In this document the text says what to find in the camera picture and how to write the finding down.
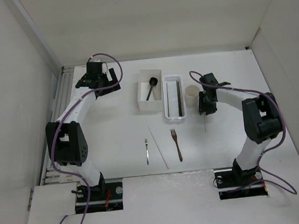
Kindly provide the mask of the black spoon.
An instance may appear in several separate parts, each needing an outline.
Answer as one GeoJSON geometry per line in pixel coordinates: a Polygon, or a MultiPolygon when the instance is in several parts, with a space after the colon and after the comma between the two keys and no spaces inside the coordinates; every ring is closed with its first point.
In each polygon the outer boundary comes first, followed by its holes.
{"type": "Polygon", "coordinates": [[[156,100],[155,88],[158,86],[158,79],[156,77],[151,77],[149,80],[149,91],[146,97],[146,101],[149,101],[152,97],[152,100],[156,100]]]}

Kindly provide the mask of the grey metal chopstick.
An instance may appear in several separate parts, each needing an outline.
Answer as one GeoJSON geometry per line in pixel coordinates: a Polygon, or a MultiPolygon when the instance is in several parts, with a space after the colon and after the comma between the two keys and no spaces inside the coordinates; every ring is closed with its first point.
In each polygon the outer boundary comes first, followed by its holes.
{"type": "Polygon", "coordinates": [[[180,105],[181,105],[181,116],[183,118],[186,117],[186,110],[185,110],[185,102],[184,102],[184,95],[182,93],[182,82],[178,81],[178,88],[179,88],[179,97],[180,97],[180,105]]]}

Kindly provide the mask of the black chopstick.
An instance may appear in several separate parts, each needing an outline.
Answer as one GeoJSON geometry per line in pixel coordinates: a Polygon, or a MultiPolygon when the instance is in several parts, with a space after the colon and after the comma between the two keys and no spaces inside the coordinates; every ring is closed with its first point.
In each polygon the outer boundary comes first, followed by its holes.
{"type": "Polygon", "coordinates": [[[167,84],[166,81],[163,82],[163,94],[164,94],[164,106],[165,106],[165,115],[166,118],[169,118],[169,111],[168,111],[168,94],[167,94],[167,84]]]}

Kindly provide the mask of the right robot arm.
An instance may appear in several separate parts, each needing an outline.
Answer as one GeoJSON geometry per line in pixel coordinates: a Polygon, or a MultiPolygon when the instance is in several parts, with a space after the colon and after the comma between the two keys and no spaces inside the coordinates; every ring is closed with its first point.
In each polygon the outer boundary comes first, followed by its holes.
{"type": "Polygon", "coordinates": [[[280,111],[272,93],[239,90],[230,83],[219,83],[214,74],[200,77],[203,91],[199,93],[199,114],[211,115],[217,111],[217,102],[228,104],[243,114],[244,130],[247,135],[241,153],[233,161],[232,169],[216,172],[220,179],[219,188],[245,186],[259,171],[258,159],[271,142],[283,131],[280,111]]]}

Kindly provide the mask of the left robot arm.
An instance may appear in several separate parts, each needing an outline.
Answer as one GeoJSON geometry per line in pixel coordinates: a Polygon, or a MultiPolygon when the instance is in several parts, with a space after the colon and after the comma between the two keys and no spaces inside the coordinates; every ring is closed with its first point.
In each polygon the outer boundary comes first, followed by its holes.
{"type": "Polygon", "coordinates": [[[117,77],[113,68],[104,69],[105,62],[89,59],[85,73],[74,86],[68,106],[56,121],[49,122],[45,127],[53,169],[60,174],[79,179],[81,192],[88,193],[95,200],[105,196],[106,186],[100,182],[90,182],[89,168],[84,166],[89,148],[81,125],[89,108],[98,98],[121,89],[123,69],[119,62],[116,64],[120,77],[117,77]]]}

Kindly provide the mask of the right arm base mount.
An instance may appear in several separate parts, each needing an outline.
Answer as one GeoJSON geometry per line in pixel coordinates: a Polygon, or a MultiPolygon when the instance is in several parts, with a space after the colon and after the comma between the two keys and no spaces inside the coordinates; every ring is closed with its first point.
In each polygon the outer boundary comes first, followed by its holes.
{"type": "Polygon", "coordinates": [[[219,191],[220,200],[268,196],[259,168],[243,173],[233,168],[214,170],[214,182],[219,191]]]}

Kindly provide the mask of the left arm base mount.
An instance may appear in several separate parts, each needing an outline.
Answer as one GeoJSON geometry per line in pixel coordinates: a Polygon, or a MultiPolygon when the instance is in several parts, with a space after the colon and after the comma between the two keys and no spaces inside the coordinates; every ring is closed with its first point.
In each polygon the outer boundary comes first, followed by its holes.
{"type": "MultiPolygon", "coordinates": [[[[87,188],[78,186],[71,193],[76,195],[75,213],[84,213],[87,202],[87,188]]],[[[123,210],[123,184],[120,181],[109,181],[102,185],[91,187],[90,201],[87,213],[123,210]]]]}

